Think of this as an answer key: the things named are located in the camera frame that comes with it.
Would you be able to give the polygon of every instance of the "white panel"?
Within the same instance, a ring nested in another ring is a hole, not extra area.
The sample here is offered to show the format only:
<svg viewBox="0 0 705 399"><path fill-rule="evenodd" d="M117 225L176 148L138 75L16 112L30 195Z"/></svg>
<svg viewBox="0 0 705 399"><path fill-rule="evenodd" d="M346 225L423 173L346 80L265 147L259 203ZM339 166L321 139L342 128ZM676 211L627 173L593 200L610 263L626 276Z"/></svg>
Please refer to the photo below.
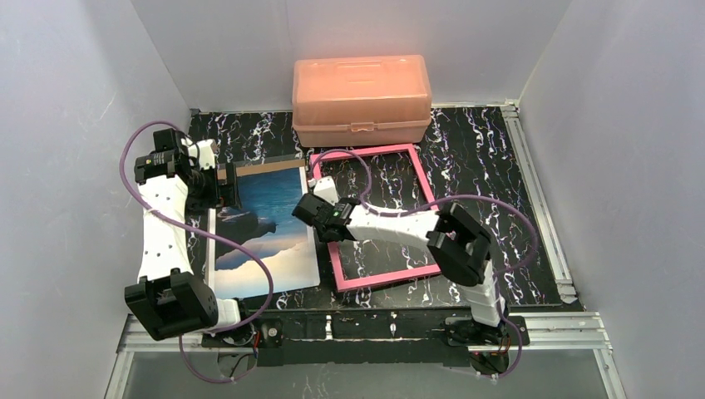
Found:
<svg viewBox="0 0 705 399"><path fill-rule="evenodd" d="M188 108L129 0L2 2L0 87L2 397L102 397L142 245L117 161Z"/></svg>
<svg viewBox="0 0 705 399"><path fill-rule="evenodd" d="M521 101L629 397L701 397L705 4L574 2Z"/></svg>
<svg viewBox="0 0 705 399"><path fill-rule="evenodd" d="M293 63L422 54L434 102L518 98L570 0L132 0L192 108L291 109Z"/></svg>

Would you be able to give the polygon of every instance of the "table surface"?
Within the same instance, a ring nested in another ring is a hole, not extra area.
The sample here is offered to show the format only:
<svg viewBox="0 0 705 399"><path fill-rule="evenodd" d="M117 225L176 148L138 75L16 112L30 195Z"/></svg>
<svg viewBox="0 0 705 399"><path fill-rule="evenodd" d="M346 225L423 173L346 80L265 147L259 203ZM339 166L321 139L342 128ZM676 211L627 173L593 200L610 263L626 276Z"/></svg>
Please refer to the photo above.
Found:
<svg viewBox="0 0 705 399"><path fill-rule="evenodd" d="M452 107L431 111L432 122L421 143L415 145L434 197L476 194L514 205L535 223L534 212L499 107ZM305 149L291 127L291 113L208 113L191 120L189 133L195 140L214 139L219 145L218 162L263 163L265 159L290 156L305 158L321 149ZM378 155L366 159L372 169L370 202L389 208L410 209L423 201L408 155ZM326 162L324 175L346 181L338 185L341 196L357 196L364 185L364 172L352 160ZM528 251L529 235L514 217L496 206L462 201L467 211L495 236L491 255L495 268L515 264ZM205 217L187 219L204 229ZM205 267L205 240L187 235L195 270ZM337 293L328 251L318 248L321 283L317 287L276 293L271 308L345 309L468 306L462 290L442 276L418 278L385 288L360 288ZM347 243L341 249L348 277L433 263L422 251L398 244ZM515 306L561 304L543 244L534 264L504 273L500 289ZM264 297L248 298L249 308L258 308Z"/></svg>

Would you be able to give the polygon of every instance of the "purple cable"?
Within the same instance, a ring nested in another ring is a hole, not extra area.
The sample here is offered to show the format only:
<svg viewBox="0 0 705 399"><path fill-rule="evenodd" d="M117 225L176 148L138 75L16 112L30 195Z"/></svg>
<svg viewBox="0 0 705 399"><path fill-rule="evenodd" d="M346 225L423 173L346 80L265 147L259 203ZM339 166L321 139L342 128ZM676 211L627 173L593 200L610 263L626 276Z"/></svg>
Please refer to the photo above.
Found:
<svg viewBox="0 0 705 399"><path fill-rule="evenodd" d="M159 212L156 209L153 209L151 205L147 203L144 199L142 199L142 196L140 193L135 190L134 187L130 184L130 182L127 180L127 175L125 174L125 160L127 159L127 153L130 151L130 147L132 147L132 143L135 141L138 135L140 135L143 131L145 131L148 127L155 126L155 125L167 125L168 127L171 127L172 129L179 130L177 126L174 124L167 122L167 121L152 121L149 123L146 123L140 128L138 128L135 133L132 133L130 138L127 140L127 144L125 144L125 149L122 150L122 155L120 155L120 179L122 180L122 184L125 186L127 191L130 192L130 195L132 195L132 198L135 199L142 207L144 207L147 210L151 210L151 213L158 219L168 223L168 224L173 224L174 226L181 227L182 229L189 231L194 234L202 235L208 239L213 239L215 241L218 241L221 244L228 245L229 247L232 247L234 249L237 249L238 251L242 252L243 254L249 256L259 267L262 269L264 272L264 275L267 277L267 282L269 283L269 291L267 293L267 298L264 300L264 304L262 305L261 308L257 310L257 312L253 313L250 317L246 318L245 320L240 321L239 323L236 323L233 326L226 327L226 328L219 328L217 330L213 330L212 333L221 333L223 331L229 331L233 330L236 328L240 328L244 326L247 323L251 323L253 320L259 317L259 315L264 312L265 309L269 306L269 303L272 301L272 295L274 295L274 281L272 280L272 274L269 272L269 269L267 269L267 266L262 262L262 259L260 259L257 255L253 254L250 252L248 249L243 247L240 244L235 243L232 240L226 239L224 237L220 237L219 235L211 234L207 231L197 229L196 227L189 226L188 224L183 224L177 220L173 220L172 218L169 218L167 216L164 216L161 212ZM191 370L192 373L194 373L195 376L200 378L203 381L206 382L214 382L215 383L221 383L221 382L232 382L232 380L213 380L212 378L208 378L206 376L203 376L202 374L198 373L193 366L189 363L188 357L184 353L184 347L181 343L181 336L179 336L179 346L181 349L181 355L184 358L184 362L186 363L186 366Z"/></svg>
<svg viewBox="0 0 705 399"><path fill-rule="evenodd" d="M344 149L335 149L335 150L327 150L321 153L318 158L311 164L311 174L313 174L313 167L316 166L318 163L320 163L323 160L323 157L325 157L328 154L332 154L334 152L342 152L344 154L351 155L357 160L360 161L362 164L362 167L365 168L365 173L367 174L367 186L365 187L365 190L362 191L362 193L359 195L360 202L362 203L362 206L365 207L371 214L375 214L377 216L381 217L394 217L394 218L400 218L403 216L408 216L410 214L415 214L416 212L421 212L423 210L431 208L433 205L439 205L439 204L444 204L446 202L454 201L454 200L474 200L474 201L480 201L480 202L489 202L491 204L495 204L510 214L513 214L516 216L521 223L529 230L529 234L531 236L531 251L529 252L528 256L524 259L522 259L519 263L509 266L507 268L503 268L501 270L497 270L492 274L492 278L495 280L495 290L497 292L497 295L500 295L500 287L499 287L499 282L497 280L497 277L500 276L502 273L509 273L512 272L518 268L524 268L531 262L533 262L536 259L536 255L538 253L538 248L539 248L539 234L536 232L536 228L534 225L531 223L529 218L527 218L524 214L522 214L517 208L511 206L510 204L507 204L504 201L500 201L498 199L494 199L491 197L485 197L482 195L471 195L471 194L463 194L463 195L449 195L445 198L441 199L436 199L432 202L429 202L427 204L423 204L417 208L410 209L404 212L381 212L378 211L372 207L370 207L370 204L367 202L367 196L369 195L371 189L372 189L372 171L370 170L370 167L367 165L367 163L362 159L362 157L358 154L353 153L350 150L344 150ZM505 372L502 372L498 374L498 377L506 377L509 375L511 372L514 371L516 366L519 364L519 360L521 359L521 352L522 352L522 347L524 346L524 341L521 339L521 331L519 328L514 324L509 318L505 317L504 312L502 309L497 308L497 310L500 313L500 318L501 320L508 324L510 327L512 327L515 332L516 336L519 338L519 342L517 345L517 352L516 352L516 359L512 364L507 368Z"/></svg>

